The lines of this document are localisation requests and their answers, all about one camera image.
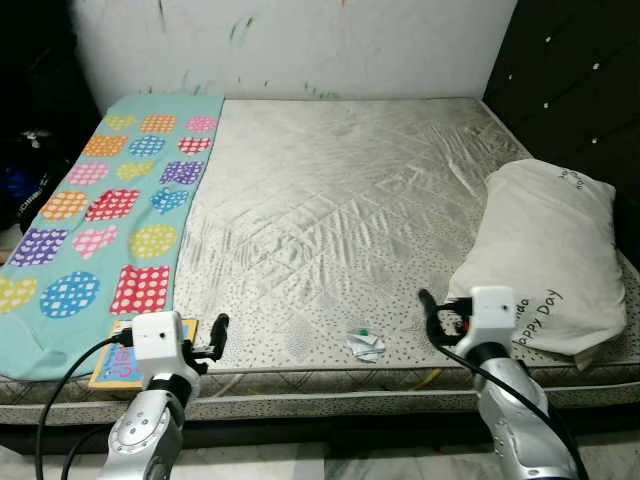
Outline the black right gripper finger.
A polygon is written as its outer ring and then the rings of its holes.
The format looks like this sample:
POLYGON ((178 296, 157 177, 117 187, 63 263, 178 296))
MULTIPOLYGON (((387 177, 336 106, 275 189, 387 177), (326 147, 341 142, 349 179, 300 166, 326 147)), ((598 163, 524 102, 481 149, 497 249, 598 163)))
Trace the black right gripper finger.
POLYGON ((419 302, 425 315, 424 324, 426 337, 428 337, 429 342, 433 344, 434 347, 444 346, 445 333, 442 328, 442 321, 440 321, 438 305, 436 305, 434 297, 431 296, 430 292, 426 291, 426 289, 419 289, 417 297, 419 297, 419 302))

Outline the white paper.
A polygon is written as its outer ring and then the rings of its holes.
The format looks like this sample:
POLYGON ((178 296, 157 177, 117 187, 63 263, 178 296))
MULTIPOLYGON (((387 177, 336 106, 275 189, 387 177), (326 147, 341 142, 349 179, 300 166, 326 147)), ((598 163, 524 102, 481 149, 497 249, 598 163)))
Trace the white paper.
POLYGON ((372 334, 367 328, 349 330, 344 335, 344 342, 351 349, 356 360, 364 364, 375 364, 387 352, 387 344, 379 335, 372 334))

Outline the yellow blue children's book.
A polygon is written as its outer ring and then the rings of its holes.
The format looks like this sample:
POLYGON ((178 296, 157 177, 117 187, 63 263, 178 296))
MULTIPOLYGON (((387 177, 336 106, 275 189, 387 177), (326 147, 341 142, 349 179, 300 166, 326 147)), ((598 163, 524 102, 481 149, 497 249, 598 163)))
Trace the yellow blue children's book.
MULTIPOLYGON (((118 321, 118 323, 115 324, 114 332, 132 334, 131 321, 133 319, 129 321, 118 321)), ((191 364, 189 366, 197 372, 198 381, 200 381, 201 372, 205 371, 207 367, 202 364, 191 364)), ((90 383, 88 383, 88 387, 104 390, 124 390, 132 389, 134 387, 138 389, 145 389, 150 383, 151 380, 147 381, 146 384, 143 384, 136 360, 134 360, 133 343, 129 347, 120 346, 120 344, 113 344, 113 346, 110 346, 104 353, 102 353, 100 360, 97 361, 95 370, 93 370, 93 374, 90 376, 90 383)), ((198 393, 198 385, 197 387, 192 387, 191 385, 191 388, 191 396, 196 396, 198 393)))

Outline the white pillow with black lettering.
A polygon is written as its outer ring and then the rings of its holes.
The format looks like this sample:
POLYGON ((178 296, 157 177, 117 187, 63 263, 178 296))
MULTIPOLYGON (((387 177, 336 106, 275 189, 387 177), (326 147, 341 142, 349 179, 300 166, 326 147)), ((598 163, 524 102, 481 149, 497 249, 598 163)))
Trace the white pillow with black lettering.
POLYGON ((614 187, 536 159, 500 166, 485 186, 474 246, 449 293, 512 288, 512 342, 570 356, 577 369, 588 369, 628 323, 625 270, 614 247, 614 187))

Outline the white quilted mattress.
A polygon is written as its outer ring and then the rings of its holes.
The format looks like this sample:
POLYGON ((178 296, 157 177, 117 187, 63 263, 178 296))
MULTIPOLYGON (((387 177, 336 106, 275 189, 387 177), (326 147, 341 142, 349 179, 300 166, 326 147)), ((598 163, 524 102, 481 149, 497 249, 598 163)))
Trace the white quilted mattress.
MULTIPOLYGON (((180 238, 174 311, 206 340, 230 316, 227 351, 201 376, 196 421, 398 415, 475 406, 470 372, 428 342, 419 289, 448 300, 474 246, 485 179, 534 159, 474 99, 223 99, 209 164, 180 238), (387 344, 353 357, 349 330, 387 344)), ((637 271, 620 248, 628 323, 598 362, 513 342, 554 406, 635 401, 637 271)), ((102 353, 55 380, 0 378, 0 425, 101 424, 134 396, 88 387, 102 353)))

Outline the teal blanket with colourful shapes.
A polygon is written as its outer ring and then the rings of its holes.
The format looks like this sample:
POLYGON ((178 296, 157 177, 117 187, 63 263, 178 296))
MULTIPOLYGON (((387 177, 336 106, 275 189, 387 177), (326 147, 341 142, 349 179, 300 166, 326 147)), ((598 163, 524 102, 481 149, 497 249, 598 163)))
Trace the teal blanket with colourful shapes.
POLYGON ((220 96, 115 102, 0 266, 0 378, 59 379, 115 323, 174 308, 180 238, 220 96))

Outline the black bag with white lettering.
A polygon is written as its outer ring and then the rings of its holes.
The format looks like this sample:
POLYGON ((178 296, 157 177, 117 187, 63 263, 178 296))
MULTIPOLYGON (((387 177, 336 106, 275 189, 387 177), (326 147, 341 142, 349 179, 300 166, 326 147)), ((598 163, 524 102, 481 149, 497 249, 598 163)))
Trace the black bag with white lettering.
POLYGON ((0 102, 0 166, 45 174, 42 189, 17 207, 0 193, 0 230, 27 229, 95 131, 99 110, 93 102, 29 105, 0 102))

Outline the blue bag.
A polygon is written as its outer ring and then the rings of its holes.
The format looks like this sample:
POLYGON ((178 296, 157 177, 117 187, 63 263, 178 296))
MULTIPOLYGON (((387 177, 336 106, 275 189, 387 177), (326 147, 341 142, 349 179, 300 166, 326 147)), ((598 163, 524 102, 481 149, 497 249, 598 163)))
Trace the blue bag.
POLYGON ((0 193, 20 207, 41 191, 44 178, 42 172, 32 172, 18 166, 0 166, 0 193))

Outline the black tufted headboard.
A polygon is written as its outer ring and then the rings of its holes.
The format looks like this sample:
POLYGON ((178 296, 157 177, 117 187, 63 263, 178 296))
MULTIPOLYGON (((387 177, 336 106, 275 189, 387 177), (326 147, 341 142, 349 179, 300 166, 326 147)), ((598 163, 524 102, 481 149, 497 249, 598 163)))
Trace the black tufted headboard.
POLYGON ((634 0, 518 0, 483 100, 536 159, 611 184, 614 242, 640 241, 640 12, 634 0))

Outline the black bed frame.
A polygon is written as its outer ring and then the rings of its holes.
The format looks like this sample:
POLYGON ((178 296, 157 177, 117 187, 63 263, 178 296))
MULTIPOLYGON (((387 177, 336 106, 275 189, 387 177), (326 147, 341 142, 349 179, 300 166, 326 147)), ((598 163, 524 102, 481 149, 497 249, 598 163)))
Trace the black bed frame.
MULTIPOLYGON (((639 404, 557 410, 580 443, 586 436, 640 430, 639 404)), ((44 453, 64 453, 91 430, 90 425, 46 428, 44 453)), ((0 425, 0 445, 12 451, 35 451, 36 426, 0 425)), ((458 445, 492 440, 479 413, 408 413, 408 415, 330 416, 316 419, 191 421, 184 428, 184 449, 320 442, 340 449, 398 448, 411 445, 458 445)))

